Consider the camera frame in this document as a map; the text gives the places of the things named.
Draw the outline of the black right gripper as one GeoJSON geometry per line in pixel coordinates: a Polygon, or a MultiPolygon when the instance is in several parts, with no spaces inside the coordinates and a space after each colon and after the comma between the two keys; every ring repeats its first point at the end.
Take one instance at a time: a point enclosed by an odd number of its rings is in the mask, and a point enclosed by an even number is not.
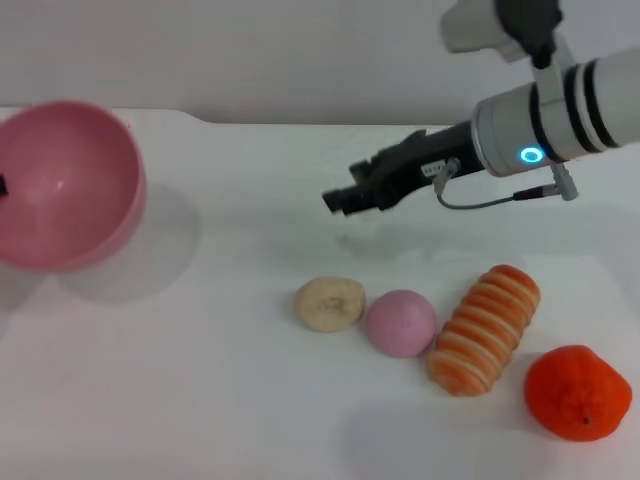
{"type": "Polygon", "coordinates": [[[343,216],[388,210],[431,185],[435,175],[428,170],[449,159],[460,162],[460,176],[484,169],[474,149],[469,122],[432,134],[424,130],[410,134],[371,159],[352,165],[356,185],[323,192],[322,199],[332,214],[343,216]]]}

